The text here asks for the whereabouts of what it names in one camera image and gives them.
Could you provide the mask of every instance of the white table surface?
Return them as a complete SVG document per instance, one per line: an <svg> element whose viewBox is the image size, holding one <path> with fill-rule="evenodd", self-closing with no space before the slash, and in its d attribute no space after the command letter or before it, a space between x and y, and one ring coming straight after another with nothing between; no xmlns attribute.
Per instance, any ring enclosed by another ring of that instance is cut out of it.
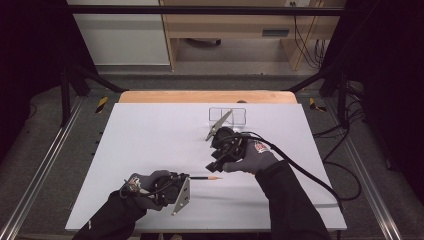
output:
<svg viewBox="0 0 424 240"><path fill-rule="evenodd" d="M192 180L186 207L176 216L171 216L173 205L160 212L149 210L136 231L269 230L268 200L252 175L210 173L205 168L215 160L210 156L211 140L204 141L212 107L245 108L247 124L242 131L258 133L330 185L300 104L117 103L65 228L80 229L132 173L150 175L166 169L223 179ZM346 229L334 197L297 170L295 174L327 229Z"/></svg>

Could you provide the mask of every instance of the finger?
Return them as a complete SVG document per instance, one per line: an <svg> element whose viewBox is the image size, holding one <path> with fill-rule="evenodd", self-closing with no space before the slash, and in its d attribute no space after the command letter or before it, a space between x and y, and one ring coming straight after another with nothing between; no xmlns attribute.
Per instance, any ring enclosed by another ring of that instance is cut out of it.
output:
<svg viewBox="0 0 424 240"><path fill-rule="evenodd" d="M224 165L222 166L222 169L225 172L236 172L236 171L251 172L251 168L246 161L224 163Z"/></svg>

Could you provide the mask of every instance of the white cabinet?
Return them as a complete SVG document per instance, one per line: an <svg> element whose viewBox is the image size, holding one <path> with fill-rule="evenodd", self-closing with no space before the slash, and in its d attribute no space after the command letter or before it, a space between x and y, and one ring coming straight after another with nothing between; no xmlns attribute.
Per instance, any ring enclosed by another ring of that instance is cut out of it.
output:
<svg viewBox="0 0 424 240"><path fill-rule="evenodd" d="M159 5L157 0L68 0L69 5ZM96 65L169 65L162 17L74 14Z"/></svg>

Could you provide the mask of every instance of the metal bracket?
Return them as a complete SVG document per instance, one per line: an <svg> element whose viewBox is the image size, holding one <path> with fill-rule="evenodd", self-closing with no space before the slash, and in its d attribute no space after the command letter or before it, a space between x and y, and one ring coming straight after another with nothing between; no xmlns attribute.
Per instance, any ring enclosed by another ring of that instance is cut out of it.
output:
<svg viewBox="0 0 424 240"><path fill-rule="evenodd" d="M175 202L174 211L172 211L172 216L175 216L183 207L185 207L190 202L190 178L186 178L183 186L178 194L177 201Z"/></svg>

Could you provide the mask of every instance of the pencil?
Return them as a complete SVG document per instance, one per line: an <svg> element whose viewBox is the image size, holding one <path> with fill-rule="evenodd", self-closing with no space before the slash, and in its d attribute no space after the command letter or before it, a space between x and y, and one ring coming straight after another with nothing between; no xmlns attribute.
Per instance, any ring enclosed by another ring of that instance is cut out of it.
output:
<svg viewBox="0 0 424 240"><path fill-rule="evenodd" d="M209 176L209 177L190 177L193 180L218 180L222 179L221 177Z"/></svg>

